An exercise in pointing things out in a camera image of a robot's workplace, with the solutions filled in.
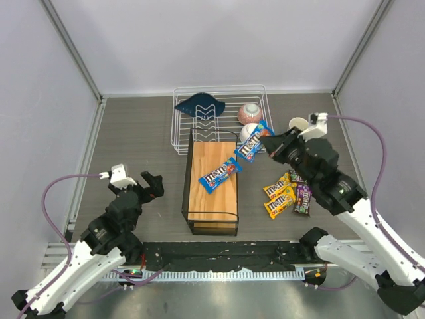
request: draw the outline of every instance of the white wire dish rack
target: white wire dish rack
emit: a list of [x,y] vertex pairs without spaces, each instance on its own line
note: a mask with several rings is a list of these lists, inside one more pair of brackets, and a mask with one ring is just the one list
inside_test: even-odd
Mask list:
[[[186,115],[175,109],[179,103],[196,93],[208,93],[217,100],[225,102],[226,108],[220,116],[216,116],[215,105],[206,108],[197,105],[195,117]],[[267,91],[263,85],[234,85],[234,86],[197,86],[176,88],[173,94],[173,117],[171,120],[171,145],[179,155],[187,154],[189,134],[194,130],[193,140],[200,142],[225,142],[234,140],[235,133],[239,133],[243,125],[238,121],[239,108],[247,103],[254,103],[261,107],[263,119],[268,127],[273,129],[270,107],[267,100]]]

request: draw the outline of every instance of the wooden board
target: wooden board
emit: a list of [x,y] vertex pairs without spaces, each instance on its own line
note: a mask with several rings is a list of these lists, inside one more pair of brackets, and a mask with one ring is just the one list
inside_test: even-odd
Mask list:
[[[235,156],[234,142],[194,142],[189,195],[190,221],[236,221],[238,214],[238,186],[236,174],[208,194],[199,178],[219,168],[231,156]],[[235,224],[195,223],[195,227],[229,228]]]

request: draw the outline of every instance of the white panel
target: white panel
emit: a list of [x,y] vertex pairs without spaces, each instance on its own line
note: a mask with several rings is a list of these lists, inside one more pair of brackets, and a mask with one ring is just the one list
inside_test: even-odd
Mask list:
[[103,94],[333,89],[379,2],[53,1]]
[[[0,309],[15,318],[10,300],[34,286],[49,241],[41,194],[76,173],[96,101],[38,1],[2,1],[0,11]],[[53,221],[64,226],[75,181],[48,196]]]
[[[346,82],[343,113],[378,127],[388,144],[388,165],[377,209],[425,256],[425,2],[395,1]],[[374,134],[349,124],[355,155],[369,193],[381,162]]]

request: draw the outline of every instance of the floor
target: floor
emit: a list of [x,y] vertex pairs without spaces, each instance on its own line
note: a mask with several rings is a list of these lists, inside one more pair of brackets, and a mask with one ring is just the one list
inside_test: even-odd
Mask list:
[[[307,118],[312,112],[335,113],[330,94],[269,94],[268,101],[277,134],[286,131],[293,117]],[[90,173],[108,171],[113,165],[126,163],[131,176],[136,179],[145,170],[163,176],[165,196],[143,206],[143,214],[134,231],[142,241],[235,240],[234,237],[194,236],[190,232],[181,214],[186,156],[179,156],[171,146],[171,115],[172,97],[109,98]],[[340,170],[355,178],[339,122],[329,121],[328,128],[327,139],[340,155]],[[253,164],[239,162],[244,171],[238,175],[240,223],[236,240],[297,240],[314,226],[327,230],[338,239],[358,238],[314,200],[311,202],[311,218],[294,215],[288,209],[271,220],[263,206],[268,198],[262,188],[275,183],[289,166],[273,162],[266,154],[256,156]],[[87,181],[74,241],[113,199],[114,195],[103,181]]]
[[[330,268],[326,285],[341,286],[351,274]],[[96,300],[117,287],[100,282],[81,302]],[[401,318],[358,280],[341,292],[306,288],[301,282],[153,283],[134,291],[118,291],[91,305],[74,305],[67,319],[340,319]]]

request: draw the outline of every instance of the black metal frame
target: black metal frame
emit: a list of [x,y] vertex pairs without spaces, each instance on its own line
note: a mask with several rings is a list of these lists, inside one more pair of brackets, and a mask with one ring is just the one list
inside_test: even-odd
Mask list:
[[[234,146],[236,148],[237,142],[238,142],[238,136],[231,131],[227,130],[212,130],[212,129],[204,129],[204,128],[191,128],[189,132],[189,146],[187,150],[187,161],[186,161],[186,173],[185,173],[185,184],[183,186],[183,203],[181,207],[181,213],[183,217],[186,220],[186,223],[188,224],[190,230],[192,231],[192,234],[194,235],[229,235],[229,236],[237,236],[238,234],[238,227],[239,227],[239,214],[229,213],[226,211],[220,212],[220,211],[189,211],[189,198],[190,198],[190,192],[191,192],[191,174],[192,174],[192,157],[193,157],[193,133],[196,130],[202,130],[202,131],[212,131],[212,132],[226,132],[233,134],[235,136]],[[236,184],[238,183],[238,176],[236,174]],[[239,212],[239,200],[238,200],[238,194],[236,195],[236,209]],[[189,220],[189,214],[190,213],[202,213],[202,214],[229,214],[229,215],[235,215],[236,220],[235,221],[196,221],[196,220]],[[221,228],[221,227],[215,227],[215,228],[209,228],[209,227],[195,227],[195,223],[218,223],[218,224],[234,224],[234,228]]]

